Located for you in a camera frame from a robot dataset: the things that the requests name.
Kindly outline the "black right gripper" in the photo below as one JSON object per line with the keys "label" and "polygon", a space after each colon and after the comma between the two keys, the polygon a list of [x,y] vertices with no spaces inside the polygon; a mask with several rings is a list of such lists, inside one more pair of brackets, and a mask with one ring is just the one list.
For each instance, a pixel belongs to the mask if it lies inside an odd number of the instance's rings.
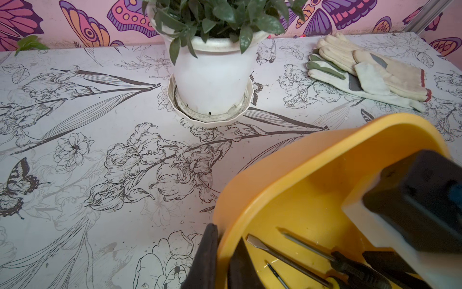
{"label": "black right gripper", "polygon": [[396,252],[364,251],[365,261],[401,289],[431,289]]}

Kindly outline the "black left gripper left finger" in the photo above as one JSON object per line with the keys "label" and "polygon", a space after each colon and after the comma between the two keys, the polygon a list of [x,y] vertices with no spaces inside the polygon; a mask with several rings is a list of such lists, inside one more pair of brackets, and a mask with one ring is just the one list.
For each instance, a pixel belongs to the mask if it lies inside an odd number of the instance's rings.
{"label": "black left gripper left finger", "polygon": [[218,228],[209,223],[181,289],[214,289],[218,250]]}

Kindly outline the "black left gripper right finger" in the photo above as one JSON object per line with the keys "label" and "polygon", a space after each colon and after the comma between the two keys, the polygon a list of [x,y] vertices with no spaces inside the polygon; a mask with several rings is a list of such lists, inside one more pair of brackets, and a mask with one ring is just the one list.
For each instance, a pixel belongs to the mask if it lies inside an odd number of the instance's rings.
{"label": "black left gripper right finger", "polygon": [[243,238],[239,241],[229,262],[227,287],[229,289],[265,289],[255,271]]}

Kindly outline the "yellow plastic storage tray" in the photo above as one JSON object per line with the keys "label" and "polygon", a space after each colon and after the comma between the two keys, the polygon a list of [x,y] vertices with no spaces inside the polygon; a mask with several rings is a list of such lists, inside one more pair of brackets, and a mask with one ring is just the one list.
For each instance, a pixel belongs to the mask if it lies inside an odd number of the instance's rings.
{"label": "yellow plastic storage tray", "polygon": [[429,121],[390,114],[358,128],[315,132],[240,172],[221,192],[213,215],[219,236],[215,286],[226,288],[229,261],[250,234],[321,275],[332,274],[328,261],[280,230],[363,261],[362,253],[375,247],[342,204],[362,178],[423,149],[450,155]]}

